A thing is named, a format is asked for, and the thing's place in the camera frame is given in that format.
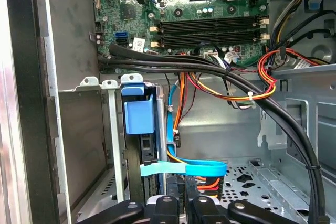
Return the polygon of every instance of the mounting hole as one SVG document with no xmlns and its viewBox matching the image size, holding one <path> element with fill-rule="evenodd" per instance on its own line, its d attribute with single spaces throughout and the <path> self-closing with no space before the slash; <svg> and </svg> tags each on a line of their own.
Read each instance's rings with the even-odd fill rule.
<svg viewBox="0 0 336 224">
<path fill-rule="evenodd" d="M 268 195 L 262 195 L 261 198 L 262 199 L 269 199 L 269 196 Z"/>
</svg>

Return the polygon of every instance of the white zip tie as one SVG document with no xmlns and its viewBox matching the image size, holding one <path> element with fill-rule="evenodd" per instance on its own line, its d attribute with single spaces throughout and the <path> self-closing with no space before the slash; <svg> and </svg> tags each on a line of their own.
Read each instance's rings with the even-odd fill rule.
<svg viewBox="0 0 336 224">
<path fill-rule="evenodd" d="M 248 97 L 250 97 L 250 98 L 249 98 L 250 101 L 253 101 L 253 92 L 252 92 L 252 91 L 249 91 L 249 92 L 247 92 L 247 95 L 248 95 Z"/>
</svg>

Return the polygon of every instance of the orange wire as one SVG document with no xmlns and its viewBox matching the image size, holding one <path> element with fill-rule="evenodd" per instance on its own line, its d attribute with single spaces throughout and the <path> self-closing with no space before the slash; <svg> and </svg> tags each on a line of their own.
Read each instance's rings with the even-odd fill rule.
<svg viewBox="0 0 336 224">
<path fill-rule="evenodd" d="M 201 177 L 201 176 L 197 176 L 196 178 L 199 179 L 199 180 L 206 181 L 206 178 L 203 178 L 203 177 Z"/>
<path fill-rule="evenodd" d="M 209 189 L 209 188 L 212 188 L 212 187 L 215 187 L 217 186 L 217 184 L 219 183 L 220 179 L 218 178 L 216 180 L 215 183 L 213 183 L 212 185 L 208 185 L 208 186 L 198 186 L 197 189 Z"/>
</svg>

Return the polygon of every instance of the ram slot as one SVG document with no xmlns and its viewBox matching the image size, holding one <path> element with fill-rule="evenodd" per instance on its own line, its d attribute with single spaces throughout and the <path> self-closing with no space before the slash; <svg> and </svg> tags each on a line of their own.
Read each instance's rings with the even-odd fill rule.
<svg viewBox="0 0 336 224">
<path fill-rule="evenodd" d="M 162 36 L 161 38 L 160 45 L 165 48 L 195 47 L 205 41 L 211 41 L 218 45 L 254 43 L 257 41 L 257 36 L 254 31 L 197 35 L 171 35 Z"/>
<path fill-rule="evenodd" d="M 162 33 L 173 34 L 197 31 L 253 29 L 256 26 L 257 21 L 254 17 L 237 17 L 162 22 L 159 25 L 159 29 L 161 29 Z"/>
</svg>

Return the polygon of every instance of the blue plastic tab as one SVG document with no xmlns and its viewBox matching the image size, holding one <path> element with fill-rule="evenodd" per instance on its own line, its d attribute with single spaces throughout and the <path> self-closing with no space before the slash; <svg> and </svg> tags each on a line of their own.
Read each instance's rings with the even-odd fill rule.
<svg viewBox="0 0 336 224">
<path fill-rule="evenodd" d="M 143 95 L 144 94 L 144 86 L 143 83 L 135 83 L 135 84 L 125 84 L 121 89 L 121 95 Z"/>
<path fill-rule="evenodd" d="M 140 173 L 142 177 L 158 173 L 185 174 L 185 172 L 186 168 L 184 163 L 158 161 L 151 165 L 140 165 Z"/>
<path fill-rule="evenodd" d="M 125 102 L 127 134 L 148 134 L 155 130 L 153 94 L 148 101 Z"/>
</svg>

